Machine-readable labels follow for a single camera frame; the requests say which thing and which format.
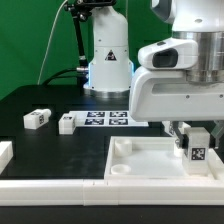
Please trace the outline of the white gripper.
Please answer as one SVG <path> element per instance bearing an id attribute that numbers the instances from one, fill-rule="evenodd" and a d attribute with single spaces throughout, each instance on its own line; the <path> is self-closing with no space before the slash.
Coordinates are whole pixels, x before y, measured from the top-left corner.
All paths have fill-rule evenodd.
<path id="1" fill-rule="evenodd" d="M 136 121 L 171 121 L 169 131 L 186 149 L 188 137 L 180 121 L 224 120 L 224 83 L 187 80 L 187 70 L 198 61 L 193 40 L 168 38 L 141 48 L 140 67 L 131 83 L 129 112 Z"/>

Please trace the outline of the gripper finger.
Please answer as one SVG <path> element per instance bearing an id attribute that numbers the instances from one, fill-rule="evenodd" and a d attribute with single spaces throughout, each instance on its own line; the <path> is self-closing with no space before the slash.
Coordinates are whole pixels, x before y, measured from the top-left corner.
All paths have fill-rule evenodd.
<path id="1" fill-rule="evenodd" d="M 224 120 L 216 121 L 215 127 L 210 135 L 210 147 L 213 149 L 218 149 L 220 139 L 223 135 L 224 135 Z"/>

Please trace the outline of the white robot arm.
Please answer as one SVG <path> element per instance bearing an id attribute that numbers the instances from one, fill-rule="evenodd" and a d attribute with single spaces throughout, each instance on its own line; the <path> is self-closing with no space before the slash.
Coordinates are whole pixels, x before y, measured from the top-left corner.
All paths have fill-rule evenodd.
<path id="1" fill-rule="evenodd" d="M 133 68 L 128 23 L 113 7 L 92 10 L 94 58 L 86 93 L 130 95 L 136 121 L 224 121 L 224 0 L 151 0 L 172 36 L 138 52 Z"/>

